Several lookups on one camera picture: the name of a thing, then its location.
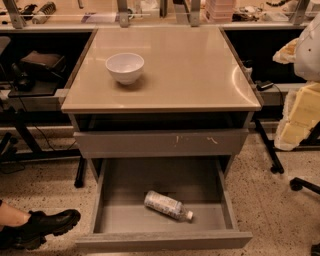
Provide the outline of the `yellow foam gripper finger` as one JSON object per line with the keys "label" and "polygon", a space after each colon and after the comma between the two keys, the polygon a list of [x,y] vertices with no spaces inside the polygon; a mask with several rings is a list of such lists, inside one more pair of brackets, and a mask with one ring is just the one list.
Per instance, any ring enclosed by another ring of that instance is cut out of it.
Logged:
{"label": "yellow foam gripper finger", "polygon": [[274,146],[283,151],[293,150],[319,122],[320,84],[306,83],[298,90],[290,90],[285,98]]}

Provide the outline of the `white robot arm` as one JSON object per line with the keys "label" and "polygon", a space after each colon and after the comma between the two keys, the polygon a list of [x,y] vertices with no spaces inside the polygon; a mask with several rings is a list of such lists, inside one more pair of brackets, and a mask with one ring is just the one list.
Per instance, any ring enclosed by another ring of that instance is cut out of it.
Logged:
{"label": "white robot arm", "polygon": [[277,51],[273,60],[281,64],[293,63],[295,75],[306,81],[297,91],[288,92],[274,139],[276,148],[291,151],[320,122],[320,14],[298,38]]}

